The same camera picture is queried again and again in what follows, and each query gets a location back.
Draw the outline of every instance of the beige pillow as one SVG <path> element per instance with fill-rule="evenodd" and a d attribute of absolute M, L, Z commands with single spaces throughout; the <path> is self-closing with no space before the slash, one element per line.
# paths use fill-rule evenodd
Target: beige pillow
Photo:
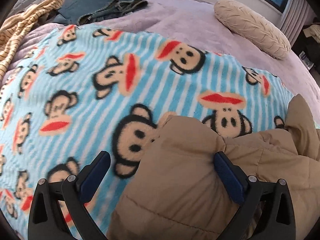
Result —
<path fill-rule="evenodd" d="M 216 18 L 272 57 L 283 59 L 291 51 L 287 37 L 265 17 L 235 0 L 218 0 Z"/>

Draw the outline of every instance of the fleece blanket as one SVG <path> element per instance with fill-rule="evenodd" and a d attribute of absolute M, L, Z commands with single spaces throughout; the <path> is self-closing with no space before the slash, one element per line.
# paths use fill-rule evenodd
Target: fleece blanket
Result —
<path fill-rule="evenodd" d="M 18 50 L 22 39 L 29 33 L 39 17 L 59 9 L 65 0 L 44 0 L 31 5 L 25 12 L 6 19 L 0 28 L 0 81 Z"/>
<path fill-rule="evenodd" d="M 1 88 L 0 208 L 27 237 L 40 178 L 64 180 L 106 150 L 112 168 L 85 206 L 103 232 L 170 114 L 236 138 L 283 127 L 293 97 L 280 78 L 233 56 L 156 33 L 99 25 L 53 30 Z M 61 209 L 79 237 L 64 203 Z"/>

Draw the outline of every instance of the jacket sleeve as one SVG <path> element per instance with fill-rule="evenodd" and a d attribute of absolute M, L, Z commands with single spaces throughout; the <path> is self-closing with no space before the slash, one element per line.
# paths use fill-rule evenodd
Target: jacket sleeve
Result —
<path fill-rule="evenodd" d="M 293 97 L 288 106 L 284 128 L 288 130 L 298 154 L 319 161 L 319 137 L 310 108 L 302 95 Z"/>

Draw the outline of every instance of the metal screw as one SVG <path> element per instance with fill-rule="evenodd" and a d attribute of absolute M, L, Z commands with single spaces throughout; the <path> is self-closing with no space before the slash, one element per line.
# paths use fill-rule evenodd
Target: metal screw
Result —
<path fill-rule="evenodd" d="M 251 182 L 256 182 L 256 181 L 257 181 L 257 178 L 256 178 L 255 176 L 251 175 L 251 176 L 249 176 L 249 180 L 250 180 Z"/>
<path fill-rule="evenodd" d="M 38 181 L 38 184 L 39 185 L 42 185 L 42 184 L 44 184 L 45 183 L 45 179 L 39 179 L 39 181 Z"/>
<path fill-rule="evenodd" d="M 279 183 L 284 186 L 285 184 L 287 184 L 287 182 L 284 179 L 279 179 Z"/>
<path fill-rule="evenodd" d="M 69 182 L 72 182 L 72 181 L 74 181 L 76 179 L 76 176 L 75 175 L 70 175 L 69 177 L 68 177 L 68 181 Z"/>

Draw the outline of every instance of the clothing pile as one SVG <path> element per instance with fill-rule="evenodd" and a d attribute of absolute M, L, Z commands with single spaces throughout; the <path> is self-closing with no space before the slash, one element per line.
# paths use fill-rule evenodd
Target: clothing pile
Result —
<path fill-rule="evenodd" d="M 52 22 L 84 25 L 119 18 L 147 5 L 144 0 L 66 0 Z"/>

